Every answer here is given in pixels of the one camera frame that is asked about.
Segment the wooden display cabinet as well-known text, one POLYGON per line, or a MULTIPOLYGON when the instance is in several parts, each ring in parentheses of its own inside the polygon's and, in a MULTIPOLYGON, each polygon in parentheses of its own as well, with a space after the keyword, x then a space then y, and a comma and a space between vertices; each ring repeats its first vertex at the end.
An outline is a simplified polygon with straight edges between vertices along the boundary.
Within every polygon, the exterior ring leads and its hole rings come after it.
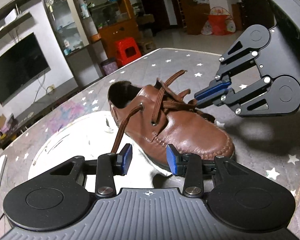
POLYGON ((126 37, 141 37, 130 0, 83 0, 101 36, 107 57, 116 54, 115 42, 126 37))

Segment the red folding laundry basket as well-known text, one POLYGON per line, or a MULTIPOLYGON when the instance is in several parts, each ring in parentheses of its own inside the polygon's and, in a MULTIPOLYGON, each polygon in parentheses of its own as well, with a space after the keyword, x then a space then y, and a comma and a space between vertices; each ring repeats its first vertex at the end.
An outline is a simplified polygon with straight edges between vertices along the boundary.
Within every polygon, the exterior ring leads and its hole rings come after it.
POLYGON ((236 32, 233 17, 223 7, 213 7, 207 18, 201 31, 202 35, 224 36, 236 32))

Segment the grey star-patterned table mat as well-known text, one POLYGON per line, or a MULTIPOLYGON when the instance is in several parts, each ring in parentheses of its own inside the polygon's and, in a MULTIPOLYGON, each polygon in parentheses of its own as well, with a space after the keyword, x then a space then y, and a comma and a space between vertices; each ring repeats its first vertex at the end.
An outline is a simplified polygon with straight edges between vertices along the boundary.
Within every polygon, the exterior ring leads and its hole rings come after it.
POLYGON ((108 92, 119 127, 110 152, 82 156, 13 188, 3 202, 12 225, 4 239, 294 239, 287 226, 293 195, 229 158, 232 141, 202 113, 226 105, 239 116, 271 116, 300 107, 300 59, 276 59, 266 49, 224 54, 209 86, 185 103, 170 85, 120 81, 108 92), (183 189, 115 188, 127 174, 133 137, 146 153, 184 177, 183 189))

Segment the brown shoelace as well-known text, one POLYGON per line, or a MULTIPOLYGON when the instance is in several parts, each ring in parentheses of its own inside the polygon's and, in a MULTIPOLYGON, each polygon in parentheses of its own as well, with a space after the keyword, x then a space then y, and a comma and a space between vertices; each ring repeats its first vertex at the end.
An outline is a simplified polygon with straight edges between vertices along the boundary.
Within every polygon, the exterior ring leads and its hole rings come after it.
MULTIPOLYGON (((160 83, 161 87, 159 89, 159 93, 157 96, 157 99, 155 100, 154 104, 154 110, 151 116, 151 124, 157 125, 159 122, 159 112, 161 107, 163 109, 172 109, 172 110, 186 110, 190 112, 194 112, 195 105, 192 103, 185 103, 183 101, 183 96, 186 96, 190 93, 190 90, 185 90, 181 92, 179 95, 175 95, 173 92, 172 95, 170 94, 170 91, 168 89, 169 85, 175 81, 178 77, 182 76, 186 73, 186 70, 180 70, 173 74, 171 77, 167 79, 166 82, 161 83, 159 79, 157 79, 157 82, 160 83)), ((145 106, 142 102, 140 102, 137 106, 133 107, 132 110, 122 119, 121 124, 119 125, 119 131, 117 133, 115 142, 113 144, 113 148, 111 151, 113 153, 116 153, 120 142, 122 140, 123 134, 125 133, 125 129, 129 123, 129 120, 132 116, 134 116, 136 113, 141 112, 145 109, 145 106)))

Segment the red plastic stool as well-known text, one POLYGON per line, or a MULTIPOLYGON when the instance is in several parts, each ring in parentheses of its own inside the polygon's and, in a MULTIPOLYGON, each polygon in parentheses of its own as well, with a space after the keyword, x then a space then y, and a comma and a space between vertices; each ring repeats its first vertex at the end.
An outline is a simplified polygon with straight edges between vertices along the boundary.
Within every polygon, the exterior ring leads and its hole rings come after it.
POLYGON ((115 42, 116 62, 123 67, 141 57, 141 52, 133 37, 125 37, 115 42))

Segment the white towel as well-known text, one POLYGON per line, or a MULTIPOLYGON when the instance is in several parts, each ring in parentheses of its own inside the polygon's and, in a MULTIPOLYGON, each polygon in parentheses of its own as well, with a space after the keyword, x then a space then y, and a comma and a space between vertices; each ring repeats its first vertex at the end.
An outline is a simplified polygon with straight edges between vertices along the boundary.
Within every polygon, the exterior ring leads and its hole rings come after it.
MULTIPOLYGON (((118 128, 109 111, 97 111, 77 118, 53 134, 40 148, 30 166, 28 179, 81 155, 85 160, 97 159, 109 153, 113 147, 118 128)), ((168 177, 171 172, 155 165, 141 147, 129 136, 124 135, 120 147, 131 144, 133 159, 128 175, 151 182, 157 174, 168 177)))

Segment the brown leather shoe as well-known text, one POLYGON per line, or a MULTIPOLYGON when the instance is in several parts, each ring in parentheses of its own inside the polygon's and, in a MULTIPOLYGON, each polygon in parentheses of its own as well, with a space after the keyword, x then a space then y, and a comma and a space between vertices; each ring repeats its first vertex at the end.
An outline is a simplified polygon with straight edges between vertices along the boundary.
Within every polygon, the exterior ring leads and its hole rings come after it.
POLYGON ((126 135, 133 139, 146 155, 159 166, 166 168, 166 147, 172 144, 179 153, 194 153, 204 160, 213 160, 217 155, 231 158, 235 147, 229 135, 215 125, 209 114, 194 110, 168 110, 161 107, 159 122, 151 124, 161 85, 136 87, 129 81, 113 83, 108 90, 110 112, 117 126, 122 119, 142 102, 145 109, 129 120, 126 135))

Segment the purple patterned bin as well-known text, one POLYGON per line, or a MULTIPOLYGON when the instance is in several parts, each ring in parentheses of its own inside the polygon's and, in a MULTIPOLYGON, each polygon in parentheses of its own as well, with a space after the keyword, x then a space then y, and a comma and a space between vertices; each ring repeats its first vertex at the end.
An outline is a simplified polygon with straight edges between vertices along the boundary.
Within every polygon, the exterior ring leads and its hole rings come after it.
POLYGON ((101 67, 104 70, 106 75, 109 75, 118 70, 117 62, 114 57, 102 61, 101 67))

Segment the black flat television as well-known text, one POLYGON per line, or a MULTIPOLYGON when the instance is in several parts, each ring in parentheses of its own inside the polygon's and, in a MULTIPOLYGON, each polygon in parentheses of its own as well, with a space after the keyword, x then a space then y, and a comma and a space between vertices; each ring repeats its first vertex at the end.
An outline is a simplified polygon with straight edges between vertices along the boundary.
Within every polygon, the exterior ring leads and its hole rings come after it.
POLYGON ((49 70, 37 38, 31 33, 0 57, 0 103, 5 105, 49 70))

